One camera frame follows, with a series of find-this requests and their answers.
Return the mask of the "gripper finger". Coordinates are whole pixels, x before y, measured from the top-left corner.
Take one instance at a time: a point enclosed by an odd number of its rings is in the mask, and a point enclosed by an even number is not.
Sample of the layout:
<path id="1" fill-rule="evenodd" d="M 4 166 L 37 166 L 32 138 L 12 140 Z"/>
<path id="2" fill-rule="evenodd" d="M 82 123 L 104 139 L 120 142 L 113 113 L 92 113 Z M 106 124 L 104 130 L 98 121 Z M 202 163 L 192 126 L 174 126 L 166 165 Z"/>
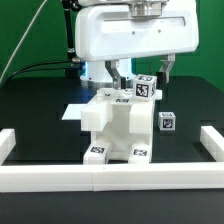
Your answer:
<path id="1" fill-rule="evenodd" d="M 113 88 L 116 90 L 125 89 L 126 79 L 118 71 L 118 62 L 116 60 L 106 61 L 105 68 L 112 77 Z"/>
<path id="2" fill-rule="evenodd" d="M 156 73 L 157 82 L 159 84 L 165 84 L 169 82 L 170 71 L 175 63 L 175 55 L 169 54 L 161 57 L 161 67 Z"/>

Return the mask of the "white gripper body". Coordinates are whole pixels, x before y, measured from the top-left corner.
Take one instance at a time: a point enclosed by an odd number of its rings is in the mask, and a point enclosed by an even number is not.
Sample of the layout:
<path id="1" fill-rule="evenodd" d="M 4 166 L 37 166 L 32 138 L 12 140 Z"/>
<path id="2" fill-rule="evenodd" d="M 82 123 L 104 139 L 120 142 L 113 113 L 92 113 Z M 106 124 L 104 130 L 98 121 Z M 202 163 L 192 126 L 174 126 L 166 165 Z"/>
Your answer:
<path id="1" fill-rule="evenodd" d="M 84 61 L 193 52 L 199 44 L 195 0 L 79 0 L 75 47 Z"/>

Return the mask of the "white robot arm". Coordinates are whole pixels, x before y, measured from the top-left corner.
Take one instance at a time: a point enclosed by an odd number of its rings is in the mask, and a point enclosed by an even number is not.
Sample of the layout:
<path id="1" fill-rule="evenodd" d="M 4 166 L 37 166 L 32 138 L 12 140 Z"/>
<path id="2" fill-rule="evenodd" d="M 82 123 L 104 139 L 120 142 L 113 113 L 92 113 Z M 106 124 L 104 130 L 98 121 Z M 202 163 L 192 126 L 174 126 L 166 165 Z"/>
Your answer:
<path id="1" fill-rule="evenodd" d="M 132 83 L 133 58 L 160 56 L 164 80 L 179 53 L 199 44 L 196 0 L 78 0 L 75 50 L 85 62 L 81 83 L 110 87 Z"/>

